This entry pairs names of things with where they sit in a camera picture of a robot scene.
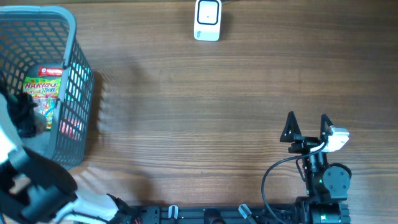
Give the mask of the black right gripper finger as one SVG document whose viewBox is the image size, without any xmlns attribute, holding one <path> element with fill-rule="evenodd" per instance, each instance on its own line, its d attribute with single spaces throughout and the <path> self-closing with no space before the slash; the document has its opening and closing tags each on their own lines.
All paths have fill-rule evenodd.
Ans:
<svg viewBox="0 0 398 224">
<path fill-rule="evenodd" d="M 329 117 L 326 114 L 321 115 L 321 125 L 320 125 L 320 139 L 322 141 L 325 141 L 326 138 L 329 135 L 329 130 L 328 128 L 330 126 L 333 126 L 333 123 L 329 119 Z"/>
<path fill-rule="evenodd" d="M 284 130 L 280 135 L 280 142 L 296 142 L 301 140 L 302 133 L 299 128 L 295 113 L 290 111 L 287 115 Z"/>
</svg>

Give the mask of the Haribo gummy bag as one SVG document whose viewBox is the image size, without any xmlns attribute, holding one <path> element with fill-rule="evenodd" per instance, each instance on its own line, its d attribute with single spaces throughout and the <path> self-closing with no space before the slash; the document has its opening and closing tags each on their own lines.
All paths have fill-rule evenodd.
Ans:
<svg viewBox="0 0 398 224">
<path fill-rule="evenodd" d="M 47 129 L 52 128 L 53 115 L 56 108 L 56 100 L 60 92 L 61 78 L 49 80 L 46 78 L 27 77 L 24 80 L 23 91 L 30 94 L 37 106 L 34 108 L 45 116 Z"/>
</svg>

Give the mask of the red Nescafe sachet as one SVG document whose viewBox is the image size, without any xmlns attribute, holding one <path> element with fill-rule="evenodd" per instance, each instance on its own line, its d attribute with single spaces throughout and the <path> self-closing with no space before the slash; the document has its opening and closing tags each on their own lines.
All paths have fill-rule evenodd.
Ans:
<svg viewBox="0 0 398 224">
<path fill-rule="evenodd" d="M 39 77 L 61 77 L 63 75 L 62 68 L 55 67 L 39 67 Z"/>
</svg>

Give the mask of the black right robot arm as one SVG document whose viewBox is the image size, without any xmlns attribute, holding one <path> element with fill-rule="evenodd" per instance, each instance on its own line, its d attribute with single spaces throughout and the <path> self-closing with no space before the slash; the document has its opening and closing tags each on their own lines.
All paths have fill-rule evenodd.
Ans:
<svg viewBox="0 0 398 224">
<path fill-rule="evenodd" d="M 299 173 L 305 182 L 306 197 L 297 197 L 289 223 L 349 223 L 349 210 L 342 202 L 348 198 L 351 170 L 341 164 L 330 164 L 327 154 L 336 152 L 348 142 L 349 131 L 333 125 L 326 114 L 321 116 L 320 136 L 302 136 L 295 113 L 289 112 L 280 141 L 290 144 L 288 151 L 298 154 Z"/>
</svg>

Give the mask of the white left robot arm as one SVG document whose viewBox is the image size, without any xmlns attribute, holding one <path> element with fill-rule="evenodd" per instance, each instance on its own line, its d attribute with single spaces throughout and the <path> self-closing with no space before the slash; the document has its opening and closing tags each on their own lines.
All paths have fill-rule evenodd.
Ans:
<svg viewBox="0 0 398 224">
<path fill-rule="evenodd" d="M 22 142 L 46 128 L 34 106 L 28 94 L 1 92 L 1 215 L 18 223 L 126 223 L 135 218 L 136 211 L 123 200 L 80 190 L 66 169 Z"/>
</svg>

